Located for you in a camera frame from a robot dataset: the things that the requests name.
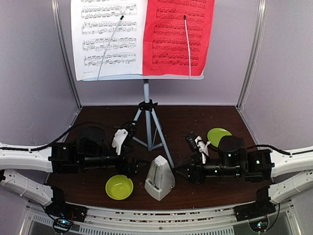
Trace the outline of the light blue music stand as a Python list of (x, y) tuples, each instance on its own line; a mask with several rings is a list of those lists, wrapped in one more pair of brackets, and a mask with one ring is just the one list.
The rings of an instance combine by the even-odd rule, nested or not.
[[(136, 142), (138, 142), (139, 144), (147, 147), (147, 149), (149, 151), (152, 151), (154, 149), (157, 149), (159, 147), (164, 147), (169, 165), (171, 168), (174, 168), (174, 162), (173, 159), (171, 157), (169, 148), (167, 146), (160, 122), (157, 118), (157, 114), (155, 111), (155, 107), (157, 106), (157, 102), (153, 103), (153, 101), (150, 99), (150, 85), (149, 85), (149, 79), (143, 79), (143, 91), (144, 91), (144, 101), (140, 102), (138, 104), (138, 110), (137, 113), (133, 119), (133, 121), (131, 121), (131, 124), (137, 124), (137, 121), (140, 118), (141, 113), (144, 111), (145, 112), (145, 119), (146, 119), (146, 132), (147, 132), (147, 143), (143, 142), (142, 140), (138, 139), (137, 137), (133, 136), (132, 139)], [(151, 119), (153, 119), (155, 126), (156, 126), (156, 130), (155, 130), (155, 135), (154, 138), (156, 137), (156, 134), (158, 133), (161, 139), (161, 143), (154, 145), (154, 141), (152, 139), (152, 124), (151, 124)]]

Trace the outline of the white metronome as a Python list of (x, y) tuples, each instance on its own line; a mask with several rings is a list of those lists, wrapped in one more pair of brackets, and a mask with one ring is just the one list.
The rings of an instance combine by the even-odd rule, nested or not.
[(144, 188), (154, 199), (161, 201), (175, 187), (176, 181), (168, 161), (161, 155), (151, 163)]

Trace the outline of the white sheet music page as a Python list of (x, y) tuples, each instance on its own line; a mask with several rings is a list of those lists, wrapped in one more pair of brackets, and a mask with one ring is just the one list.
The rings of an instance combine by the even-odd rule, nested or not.
[(71, 38), (78, 81), (143, 74), (146, 0), (72, 0)]

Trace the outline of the red paper sheet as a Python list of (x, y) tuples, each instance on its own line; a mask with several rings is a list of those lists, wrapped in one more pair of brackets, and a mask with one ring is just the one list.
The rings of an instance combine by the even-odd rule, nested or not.
[(199, 77), (206, 64), (215, 1), (150, 0), (143, 38), (143, 75)]

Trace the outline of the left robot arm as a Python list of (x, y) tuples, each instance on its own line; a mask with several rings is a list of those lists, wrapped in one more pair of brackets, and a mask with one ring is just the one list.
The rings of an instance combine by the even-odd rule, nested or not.
[(117, 129), (109, 145), (106, 132), (98, 124), (80, 130), (78, 138), (65, 143), (54, 140), (41, 146), (0, 145), (0, 185), (66, 217), (70, 206), (62, 189), (37, 183), (17, 172), (18, 169), (46, 173), (76, 174), (91, 169), (115, 167), (118, 174), (133, 177), (147, 160), (128, 160), (130, 140), (136, 133), (136, 123)]

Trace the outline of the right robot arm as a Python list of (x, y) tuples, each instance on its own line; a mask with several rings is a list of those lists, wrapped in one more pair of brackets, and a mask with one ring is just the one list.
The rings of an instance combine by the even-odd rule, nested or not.
[(191, 183), (203, 184), (206, 178), (244, 177), (245, 181), (258, 183), (280, 175), (294, 175), (280, 183), (260, 189), (251, 212), (261, 216), (269, 203), (277, 205), (286, 199), (313, 187), (313, 148), (281, 150), (261, 144), (248, 147), (244, 138), (226, 135), (217, 144), (218, 157), (210, 159), (208, 144), (190, 133), (185, 136), (194, 153), (180, 162), (173, 172)]

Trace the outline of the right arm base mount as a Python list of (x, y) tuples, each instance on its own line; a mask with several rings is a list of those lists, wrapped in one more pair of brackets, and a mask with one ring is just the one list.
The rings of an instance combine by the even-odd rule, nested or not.
[(268, 190), (269, 186), (257, 190), (255, 202), (233, 209), (237, 222), (248, 220), (250, 229), (258, 234), (266, 233), (272, 227), (268, 215), (276, 212)]

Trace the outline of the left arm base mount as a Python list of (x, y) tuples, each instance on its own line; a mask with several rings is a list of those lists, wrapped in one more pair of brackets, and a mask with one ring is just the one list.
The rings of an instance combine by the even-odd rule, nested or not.
[(66, 202), (63, 190), (57, 187), (44, 188), (39, 193), (46, 215), (52, 219), (52, 228), (58, 235), (64, 235), (74, 226), (74, 222), (84, 222), (88, 209)]

